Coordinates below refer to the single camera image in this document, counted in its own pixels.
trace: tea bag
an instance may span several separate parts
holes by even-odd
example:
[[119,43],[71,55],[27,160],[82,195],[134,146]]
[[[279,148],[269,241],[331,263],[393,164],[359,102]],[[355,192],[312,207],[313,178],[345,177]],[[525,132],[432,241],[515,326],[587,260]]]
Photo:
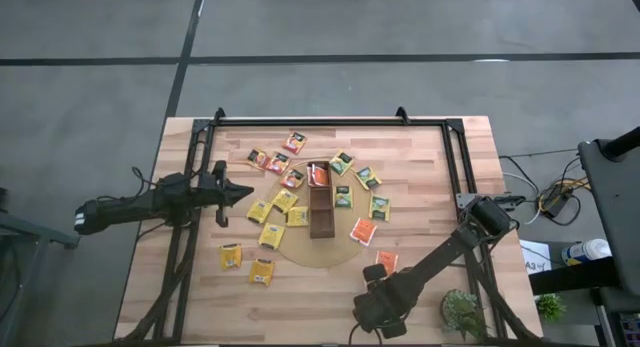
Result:
[[284,176],[281,184],[285,187],[298,188],[302,184],[303,178],[304,174],[302,174],[302,172],[292,169]]
[[251,162],[251,165],[261,170],[266,169],[269,163],[269,157],[267,157],[267,154],[260,148],[252,149],[247,159]]
[[353,157],[350,157],[346,153],[342,152],[342,150],[338,151],[338,153],[329,161],[329,165],[331,169],[336,171],[337,174],[342,176],[347,172],[349,168],[353,165]]
[[267,223],[262,229],[262,234],[260,234],[258,244],[275,251],[280,247],[280,241],[282,241],[283,235],[284,227]]
[[269,163],[267,163],[267,170],[277,174],[282,174],[282,172],[287,169],[288,165],[289,157],[280,152],[276,152],[269,160]]
[[278,194],[273,198],[271,202],[273,204],[273,208],[277,209],[282,213],[287,213],[289,208],[293,207],[293,205],[298,200],[298,196],[296,196],[293,192],[289,191],[286,188],[283,188],[278,192]]
[[369,206],[369,218],[379,219],[389,222],[391,210],[391,201],[388,198],[380,196],[371,196],[371,205]]
[[242,265],[242,248],[239,243],[220,246],[220,268],[227,270]]
[[334,189],[333,200],[335,201],[335,207],[353,207],[353,193],[351,193],[351,187],[336,186]]
[[368,247],[371,243],[371,238],[373,238],[373,234],[375,233],[377,228],[378,227],[374,225],[373,222],[358,218],[358,221],[356,221],[356,225],[353,226],[353,229],[351,230],[351,234],[349,234],[349,236],[354,241],[357,241],[361,245]]
[[358,181],[360,181],[362,187],[366,190],[370,190],[382,183],[369,167],[365,167],[356,172],[356,176],[358,176]]
[[271,203],[267,203],[262,200],[256,200],[251,205],[249,212],[247,212],[247,218],[253,222],[262,224],[271,211]]
[[307,143],[307,137],[301,135],[298,132],[293,132],[291,136],[289,136],[289,138],[284,141],[284,145],[282,145],[282,148],[298,154],[305,143]]
[[287,213],[287,227],[309,225],[309,207],[291,207]]
[[387,276],[390,276],[396,271],[398,255],[393,252],[378,251],[376,254],[376,264],[378,263],[381,263],[384,266],[384,270],[387,271]]
[[276,264],[270,260],[257,259],[251,264],[251,272],[249,272],[250,283],[264,283],[267,287],[271,284],[271,277]]

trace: wire bundle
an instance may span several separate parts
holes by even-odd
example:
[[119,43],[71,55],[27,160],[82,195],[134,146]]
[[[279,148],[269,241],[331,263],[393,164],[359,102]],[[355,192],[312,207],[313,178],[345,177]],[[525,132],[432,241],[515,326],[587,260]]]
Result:
[[[583,177],[580,179],[573,179],[573,178],[568,178],[566,177],[567,172],[580,167],[580,164],[574,165],[573,167],[571,167],[571,165],[574,164],[574,162],[578,161],[580,158],[575,158],[573,160],[571,160],[569,163],[567,163],[567,165],[565,166],[564,170],[562,171],[562,175],[559,176],[559,178],[555,179],[553,182],[551,182],[551,184],[543,189],[542,191],[540,191],[540,189],[538,188],[538,186],[535,184],[535,182],[533,182],[533,180],[527,175],[527,173],[522,169],[522,167],[520,167],[520,165],[512,158],[512,156],[499,156],[501,159],[508,159],[511,163],[513,163],[514,166],[516,166],[516,168],[518,168],[518,170],[522,173],[522,175],[524,177],[515,175],[515,174],[511,174],[511,173],[504,173],[504,175],[506,176],[510,176],[510,177],[514,177],[517,178],[519,180],[522,180],[524,182],[526,182],[527,184],[529,184],[536,192],[536,199],[534,201],[528,201],[528,202],[533,202],[534,203],[534,208],[536,211],[536,214],[534,215],[534,217],[525,222],[525,225],[530,225],[532,224],[536,219],[538,219],[538,217],[542,214],[545,217],[547,217],[547,219],[549,219],[549,221],[559,225],[559,226],[568,226],[570,224],[572,224],[573,222],[575,222],[575,220],[578,218],[578,216],[580,215],[580,211],[582,209],[582,203],[580,202],[580,199],[575,196],[573,194],[573,192],[577,189],[580,188],[585,188],[588,191],[591,191],[591,186],[589,185],[589,182],[587,181],[587,177]],[[551,198],[551,196],[553,196],[555,194],[555,197],[553,198],[553,200],[551,200],[549,203],[547,203],[547,201],[549,200],[549,198]],[[577,203],[577,211],[575,213],[575,215],[569,219],[567,222],[561,222],[561,221],[557,221],[555,218],[553,218],[549,213],[549,209],[551,207],[553,207],[559,200],[561,197],[568,197],[569,199],[575,200]]]

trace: plastic bottle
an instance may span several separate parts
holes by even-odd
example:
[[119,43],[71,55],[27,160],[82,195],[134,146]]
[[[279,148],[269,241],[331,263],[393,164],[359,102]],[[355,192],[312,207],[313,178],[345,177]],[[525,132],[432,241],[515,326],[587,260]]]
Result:
[[611,257],[611,249],[609,242],[600,238],[577,243],[562,250],[562,260],[567,266],[605,257]]

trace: yellow tea bag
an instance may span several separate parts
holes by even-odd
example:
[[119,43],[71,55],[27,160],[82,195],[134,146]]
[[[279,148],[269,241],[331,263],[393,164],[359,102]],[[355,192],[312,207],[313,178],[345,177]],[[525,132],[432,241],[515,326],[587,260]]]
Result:
[[342,150],[340,150],[331,159],[331,161],[329,161],[329,165],[331,166],[331,169],[342,176],[343,174],[345,174],[345,172],[347,172],[347,170],[349,170],[349,168],[351,168],[353,162],[353,157],[350,157],[346,153],[342,152]]
[[269,286],[274,268],[276,268],[276,264],[269,260],[259,258],[253,261],[249,274],[249,283],[264,283]]
[[273,201],[271,201],[271,203],[273,204],[273,208],[282,213],[286,213],[287,211],[289,211],[289,208],[293,207],[297,200],[298,196],[296,196],[292,192],[289,192],[288,189],[283,188],[273,198]]
[[262,229],[258,244],[272,250],[277,250],[280,246],[280,241],[282,241],[282,235],[284,235],[284,227],[267,223]]
[[391,213],[391,201],[388,198],[371,196],[371,206],[369,207],[369,218],[379,219],[389,222]]
[[267,203],[262,200],[256,200],[249,208],[249,212],[247,212],[247,218],[253,222],[260,223],[264,222],[264,220],[269,215],[269,211],[271,211],[271,203]]
[[220,246],[220,268],[222,270],[242,265],[242,248],[239,243]]
[[287,213],[287,227],[309,225],[309,207],[291,207]]

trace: cable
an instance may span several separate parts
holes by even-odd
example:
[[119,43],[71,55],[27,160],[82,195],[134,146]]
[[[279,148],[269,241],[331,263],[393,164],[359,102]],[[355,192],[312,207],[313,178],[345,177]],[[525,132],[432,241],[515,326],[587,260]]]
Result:
[[378,329],[374,328],[373,332],[375,332],[376,336],[378,337],[378,346],[382,346],[382,338],[380,338],[380,333],[378,333]]
[[516,166],[516,168],[518,170],[520,170],[520,172],[522,173],[522,175],[524,176],[524,178],[527,179],[527,181],[529,181],[531,183],[531,185],[535,188],[536,190],[536,194],[540,193],[540,189],[538,188],[538,186],[536,185],[535,182],[533,182],[533,180],[531,179],[531,177],[529,177],[529,175],[522,169],[522,167],[520,167],[520,165],[518,164],[518,162],[516,162],[513,158],[511,158],[511,156],[498,156],[498,158],[501,159],[508,159],[509,161],[511,161],[511,163],[513,163],[514,166]]
[[538,217],[540,217],[540,208],[538,208],[537,210],[538,210],[538,211],[536,212],[536,215],[535,215],[535,216],[533,216],[533,218],[532,218],[532,219],[530,219],[528,222],[525,222],[525,223],[524,223],[525,225],[530,225],[530,224],[532,224],[532,223],[533,223],[533,221],[537,220],[537,219],[538,219]]
[[567,265],[566,265],[566,264],[564,264],[564,263],[562,263],[562,262],[554,261],[554,260],[552,260],[551,258],[549,258],[549,257],[547,257],[547,256],[545,256],[545,255],[543,255],[543,254],[541,254],[541,253],[538,253],[538,252],[536,252],[536,251],[534,251],[534,250],[532,250],[531,248],[528,248],[528,247],[525,247],[525,246],[522,246],[522,245],[521,245],[520,247],[522,247],[522,249],[527,250],[527,251],[529,251],[529,252],[531,252],[531,253],[533,253],[533,254],[537,254],[538,256],[540,256],[540,257],[542,257],[542,258],[546,259],[547,261],[549,261],[549,262],[551,262],[551,263],[555,263],[555,264],[557,264],[557,265],[559,265],[559,266],[561,266],[561,267],[567,267]]
[[146,230],[146,231],[144,231],[144,232],[140,233],[140,234],[138,235],[138,237],[136,237],[136,242],[138,242],[138,241],[140,240],[140,238],[142,238],[142,236],[146,235],[146,234],[147,234],[147,233],[149,233],[149,232],[153,232],[153,231],[157,230],[158,228],[160,228],[160,227],[164,226],[166,223],[167,223],[167,222],[166,222],[166,221],[164,221],[164,222],[160,223],[159,225],[157,225],[157,226],[155,226],[155,227],[152,227],[152,228],[149,228],[148,230]]
[[553,218],[549,218],[549,221],[557,224],[558,226],[568,226],[570,224],[572,224],[573,222],[575,222],[576,219],[578,219],[578,215],[580,215],[580,210],[582,209],[582,203],[580,202],[580,199],[574,195],[571,195],[570,198],[573,198],[576,200],[576,202],[578,202],[578,210],[576,211],[576,214],[567,222],[559,222],[556,221]]
[[10,241],[11,241],[10,242],[11,243],[11,253],[13,254],[13,265],[14,265],[14,270],[15,270],[15,274],[16,274],[16,290],[15,290],[15,292],[13,292],[13,296],[11,296],[11,300],[9,301],[9,304],[7,305],[7,308],[5,308],[5,310],[0,315],[0,324],[2,324],[2,321],[4,320],[4,318],[7,316],[7,314],[11,310],[11,307],[13,306],[13,303],[15,302],[16,297],[18,296],[18,291],[20,291],[20,288],[21,288],[20,267],[18,266],[18,252],[16,251],[16,246],[15,246],[13,240],[10,240]]
[[571,166],[573,164],[573,162],[579,160],[580,157],[576,157],[574,159],[572,159],[569,163],[567,163],[567,165],[564,167],[564,171],[562,171],[562,178],[560,178],[560,180],[562,181],[560,183],[560,192],[562,192],[562,187],[564,186],[564,176],[567,174],[567,169],[569,168],[569,166]]
[[351,346],[351,340],[353,339],[353,333],[356,331],[356,329],[358,329],[358,327],[360,327],[360,323],[356,323],[355,326],[353,326],[353,328],[351,329],[351,332],[349,333],[349,346]]
[[509,177],[513,177],[513,178],[517,178],[522,182],[527,183],[529,186],[531,186],[533,188],[534,191],[536,191],[536,194],[540,193],[540,191],[538,190],[538,187],[536,187],[533,183],[529,182],[528,179],[522,177],[522,176],[518,176],[517,174],[513,174],[513,173],[509,173],[509,172],[502,172],[503,175],[505,176],[509,176]]
[[[199,144],[205,144],[204,141],[195,141],[191,147],[198,147]],[[131,198],[127,203],[125,203],[125,205],[129,205],[135,201],[138,200],[138,198],[140,197],[140,195],[142,195],[142,191],[144,190],[144,184],[148,184],[149,186],[147,187],[147,189],[151,188],[151,186],[157,186],[158,184],[155,182],[152,182],[150,180],[147,180],[144,178],[144,175],[142,174],[142,171],[140,171],[140,169],[136,166],[131,166],[131,171],[133,172],[133,175],[136,176],[136,178],[138,178],[140,180],[140,188],[138,189],[138,192],[136,192],[136,194],[133,196],[133,198]],[[198,169],[197,171],[191,171],[192,174],[191,176],[188,177],[188,180],[191,181],[195,176],[199,175],[200,172],[202,172],[202,168]],[[182,181],[176,181],[173,183],[168,183],[165,186],[172,186],[174,184],[178,184],[181,183]],[[103,195],[103,196],[99,196],[96,198],[96,202],[100,202],[100,200],[104,200],[104,199],[109,199],[109,200],[123,200],[126,197],[113,197],[113,196],[108,196],[108,195]]]
[[509,156],[505,156],[505,157],[533,157],[533,156],[542,156],[542,155],[547,155],[547,154],[553,154],[553,153],[562,153],[562,152],[572,152],[572,151],[577,151],[577,148],[568,148],[568,149],[563,149],[563,150],[555,150],[555,151],[543,151],[543,152],[535,152],[535,153],[525,153],[525,154],[519,154],[519,155],[509,155]]
[[[540,194],[540,196],[538,197],[538,209],[541,210],[542,212],[547,212],[549,210],[550,207],[553,207],[559,200],[560,197],[563,194],[567,194],[570,192],[575,191],[578,188],[584,187],[586,189],[588,189],[589,191],[591,191],[591,187],[586,187],[588,185],[588,183],[583,183],[577,187],[572,187],[573,185],[578,184],[579,182],[582,182],[582,180],[586,179],[586,177],[581,178],[579,180],[575,180],[573,178],[565,178],[562,180],[557,180],[554,181],[551,186],[547,187],[544,191],[542,191],[542,193]],[[564,181],[570,181],[571,183],[569,183],[568,185],[564,185]],[[558,189],[558,186],[560,186],[560,188],[564,188],[564,187],[569,187],[569,191],[560,191],[561,193],[558,194],[558,196],[556,196],[556,198],[553,199],[553,201],[551,201],[551,204],[548,205],[547,207],[543,207],[543,200],[546,199],[545,194],[548,190],[551,190],[551,192],[549,193],[549,195],[551,195],[553,192],[555,192],[556,189]]]
[[[349,343],[347,344],[348,346],[352,345],[353,333],[358,329],[358,327],[360,327],[360,323],[356,323],[356,325],[351,329],[351,332],[349,333]],[[375,332],[378,337],[378,346],[382,346],[382,338],[380,337],[380,333],[378,333],[378,329],[374,328],[373,332]]]

